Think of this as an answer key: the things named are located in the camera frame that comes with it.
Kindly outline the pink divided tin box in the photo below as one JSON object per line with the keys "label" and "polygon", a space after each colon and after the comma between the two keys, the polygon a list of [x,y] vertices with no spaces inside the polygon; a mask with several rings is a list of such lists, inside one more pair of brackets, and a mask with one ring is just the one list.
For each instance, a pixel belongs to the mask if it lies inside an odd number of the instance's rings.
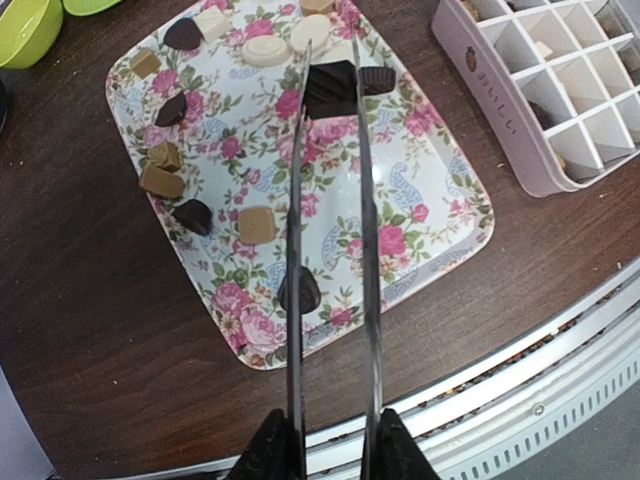
{"label": "pink divided tin box", "polygon": [[531,196],[639,157],[635,1],[442,1],[432,30]]}

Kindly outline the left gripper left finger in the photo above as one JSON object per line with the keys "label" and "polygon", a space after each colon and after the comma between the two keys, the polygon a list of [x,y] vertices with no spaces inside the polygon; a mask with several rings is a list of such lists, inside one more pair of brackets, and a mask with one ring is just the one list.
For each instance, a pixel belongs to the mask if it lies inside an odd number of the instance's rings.
{"label": "left gripper left finger", "polygon": [[289,445],[289,425],[282,409],[273,409],[227,474],[229,480],[298,479]]}

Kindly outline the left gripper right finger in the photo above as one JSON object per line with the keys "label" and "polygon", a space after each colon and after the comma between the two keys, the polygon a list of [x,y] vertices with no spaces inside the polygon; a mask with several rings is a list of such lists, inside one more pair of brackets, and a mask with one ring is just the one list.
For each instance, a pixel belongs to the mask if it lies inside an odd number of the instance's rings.
{"label": "left gripper right finger", "polygon": [[373,478],[381,480],[440,480],[398,413],[381,414],[379,450],[373,461]]}

